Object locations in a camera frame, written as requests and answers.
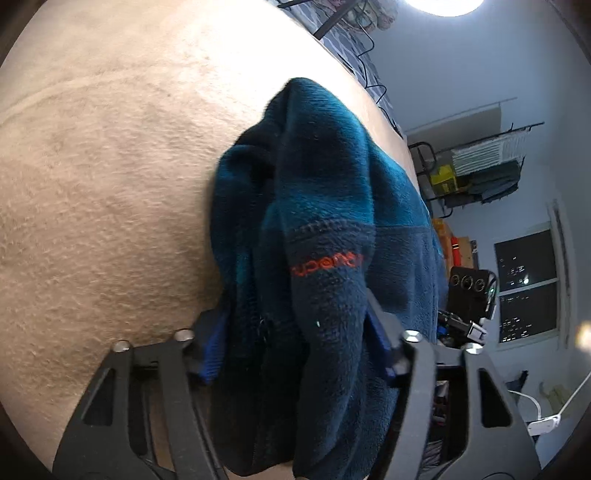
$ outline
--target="dark window pane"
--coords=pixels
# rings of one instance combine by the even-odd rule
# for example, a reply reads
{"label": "dark window pane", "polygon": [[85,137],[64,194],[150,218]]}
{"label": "dark window pane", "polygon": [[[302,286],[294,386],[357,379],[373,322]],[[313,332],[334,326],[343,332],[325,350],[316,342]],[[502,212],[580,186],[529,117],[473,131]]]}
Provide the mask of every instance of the dark window pane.
{"label": "dark window pane", "polygon": [[499,343],[556,328],[558,282],[511,293],[501,299]]}
{"label": "dark window pane", "polygon": [[495,244],[501,291],[556,278],[550,230]]}

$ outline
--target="beige bed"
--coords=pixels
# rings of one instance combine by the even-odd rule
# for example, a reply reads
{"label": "beige bed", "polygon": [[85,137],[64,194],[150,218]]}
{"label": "beige bed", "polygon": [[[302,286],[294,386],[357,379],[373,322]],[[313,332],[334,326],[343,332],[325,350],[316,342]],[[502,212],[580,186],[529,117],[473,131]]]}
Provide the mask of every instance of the beige bed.
{"label": "beige bed", "polygon": [[369,95],[264,0],[48,0],[10,51],[0,401],[47,466],[113,341],[162,339],[215,302],[217,159],[295,76],[339,97],[416,183]]}

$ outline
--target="bolt head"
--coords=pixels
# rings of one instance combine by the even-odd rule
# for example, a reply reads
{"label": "bolt head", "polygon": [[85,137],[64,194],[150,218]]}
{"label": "bolt head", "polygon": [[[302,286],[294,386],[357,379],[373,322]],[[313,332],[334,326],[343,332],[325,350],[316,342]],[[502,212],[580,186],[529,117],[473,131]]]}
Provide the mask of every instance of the bolt head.
{"label": "bolt head", "polygon": [[404,338],[404,341],[410,343],[419,343],[423,340],[423,336],[416,330],[405,330],[404,334],[402,334],[402,338]]}
{"label": "bolt head", "polygon": [[186,342],[187,340],[193,340],[195,333],[189,329],[178,330],[174,332],[174,339],[177,342]]}
{"label": "bolt head", "polygon": [[126,352],[130,348],[131,343],[129,343],[127,340],[119,340],[111,346],[111,350],[113,350],[115,353]]}
{"label": "bolt head", "polygon": [[484,351],[484,347],[478,343],[467,343],[463,349],[471,355],[480,355]]}

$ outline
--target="orange logo text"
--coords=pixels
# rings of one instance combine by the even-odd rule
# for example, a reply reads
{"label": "orange logo text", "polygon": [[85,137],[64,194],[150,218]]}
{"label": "orange logo text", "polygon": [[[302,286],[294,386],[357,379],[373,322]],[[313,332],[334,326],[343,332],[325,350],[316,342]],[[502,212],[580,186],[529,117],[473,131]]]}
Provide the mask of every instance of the orange logo text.
{"label": "orange logo text", "polygon": [[363,255],[347,252],[338,253],[332,257],[322,257],[319,260],[309,260],[306,263],[291,267],[291,274],[296,277],[305,277],[317,270],[331,270],[336,267],[360,267],[363,263]]}

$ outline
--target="fleece fabric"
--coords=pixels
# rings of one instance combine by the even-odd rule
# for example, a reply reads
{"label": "fleece fabric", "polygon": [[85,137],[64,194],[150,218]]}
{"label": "fleece fabric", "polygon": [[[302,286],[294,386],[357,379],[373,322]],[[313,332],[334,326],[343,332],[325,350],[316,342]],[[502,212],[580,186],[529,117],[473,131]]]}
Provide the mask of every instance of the fleece fabric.
{"label": "fleece fabric", "polygon": [[233,305],[210,412],[222,462],[361,480],[397,399],[363,341],[366,288],[436,335],[443,259],[414,186],[336,97],[293,79],[221,158],[210,228]]}

